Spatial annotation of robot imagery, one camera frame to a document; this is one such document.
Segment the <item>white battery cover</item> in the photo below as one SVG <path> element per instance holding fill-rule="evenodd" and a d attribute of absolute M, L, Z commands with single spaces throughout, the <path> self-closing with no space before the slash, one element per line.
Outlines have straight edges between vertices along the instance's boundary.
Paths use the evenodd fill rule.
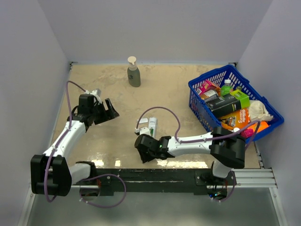
<path fill-rule="evenodd" d="M 141 118 L 137 121 L 139 124 L 148 123 L 148 118 Z"/>

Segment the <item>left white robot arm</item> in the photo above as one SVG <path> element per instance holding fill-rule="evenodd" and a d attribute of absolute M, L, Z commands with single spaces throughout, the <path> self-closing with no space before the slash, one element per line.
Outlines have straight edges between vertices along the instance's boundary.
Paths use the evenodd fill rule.
<path fill-rule="evenodd" d="M 92 125 L 119 117 L 111 100 L 101 101 L 98 94 L 82 94 L 79 103 L 70 109 L 66 125 L 55 142 L 30 162 L 31 189 L 34 194 L 66 196 L 73 184 L 80 181 L 92 185 L 97 181 L 96 166 L 91 161 L 78 161 L 68 166 L 67 158 L 81 137 Z"/>

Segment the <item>white remote control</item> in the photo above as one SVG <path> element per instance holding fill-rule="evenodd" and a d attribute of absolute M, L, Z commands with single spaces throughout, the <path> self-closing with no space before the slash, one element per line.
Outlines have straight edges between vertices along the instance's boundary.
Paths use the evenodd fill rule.
<path fill-rule="evenodd" d="M 155 138 L 156 136 L 156 129 L 157 129 L 157 124 L 158 124 L 158 120 L 155 117 L 150 117 L 149 118 L 149 124 L 148 124 L 148 128 L 150 130 L 150 135 Z"/>

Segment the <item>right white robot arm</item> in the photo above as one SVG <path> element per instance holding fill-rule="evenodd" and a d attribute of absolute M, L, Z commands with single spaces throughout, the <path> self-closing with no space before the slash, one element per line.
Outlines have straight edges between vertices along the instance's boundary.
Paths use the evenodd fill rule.
<path fill-rule="evenodd" d="M 215 158 L 210 172 L 210 181 L 220 185 L 232 169 L 245 167 L 246 139 L 234 131 L 216 127 L 200 136 L 176 138 L 165 136 L 156 140 L 149 134 L 140 134 L 134 144 L 143 163 L 154 159 L 165 160 L 188 154 L 208 154 Z"/>

